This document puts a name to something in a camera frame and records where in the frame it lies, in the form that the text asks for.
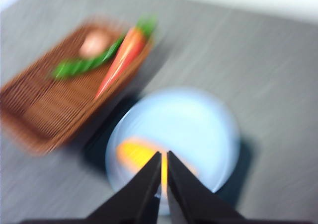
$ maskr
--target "white plate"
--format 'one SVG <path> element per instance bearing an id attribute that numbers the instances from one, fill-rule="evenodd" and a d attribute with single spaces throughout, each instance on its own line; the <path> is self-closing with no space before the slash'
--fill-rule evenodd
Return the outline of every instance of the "white plate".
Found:
<path id="1" fill-rule="evenodd" d="M 239 155 L 239 133 L 224 105 L 193 88 L 171 88 L 135 104 L 115 127 L 106 150 L 106 171 L 115 191 L 135 175 L 116 158 L 116 147 L 130 137 L 154 141 L 195 170 L 212 192 L 231 175 Z M 169 213 L 161 197 L 159 214 Z"/>

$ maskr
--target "egg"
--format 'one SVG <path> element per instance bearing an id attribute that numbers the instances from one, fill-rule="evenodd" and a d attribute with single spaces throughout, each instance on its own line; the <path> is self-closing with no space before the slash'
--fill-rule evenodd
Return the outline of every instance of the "egg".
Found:
<path id="1" fill-rule="evenodd" d="M 90 32 L 79 49 L 82 58 L 93 58 L 103 53 L 110 44 L 110 37 L 102 30 Z"/>

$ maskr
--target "toy carrot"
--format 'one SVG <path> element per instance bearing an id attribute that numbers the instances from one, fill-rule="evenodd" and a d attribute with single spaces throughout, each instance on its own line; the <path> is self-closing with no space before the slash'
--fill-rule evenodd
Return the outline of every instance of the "toy carrot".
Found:
<path id="1" fill-rule="evenodd" d="M 155 26 L 156 22 L 153 18 L 140 19 L 137 25 L 128 31 L 112 65 L 98 89 L 95 99 L 98 98 L 140 54 L 155 29 Z"/>

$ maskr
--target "orange carrot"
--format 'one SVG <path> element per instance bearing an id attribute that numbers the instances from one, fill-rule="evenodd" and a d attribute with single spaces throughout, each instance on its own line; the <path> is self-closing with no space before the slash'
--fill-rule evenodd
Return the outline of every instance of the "orange carrot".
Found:
<path id="1" fill-rule="evenodd" d="M 98 98 L 140 54 L 154 27 L 155 24 L 153 21 L 139 21 L 136 27 L 128 31 L 112 65 L 98 89 L 95 99 Z"/>

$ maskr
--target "pea pod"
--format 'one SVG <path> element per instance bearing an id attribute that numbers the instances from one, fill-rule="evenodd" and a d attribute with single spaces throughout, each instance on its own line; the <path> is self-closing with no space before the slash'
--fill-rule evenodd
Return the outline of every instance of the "pea pod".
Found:
<path id="1" fill-rule="evenodd" d="M 107 60 L 111 59 L 117 52 L 125 36 L 121 36 L 113 43 L 105 52 L 92 59 L 77 59 L 66 60 L 59 63 L 53 70 L 52 77 L 54 79 L 62 79 L 71 76 L 76 76 L 102 65 Z"/>

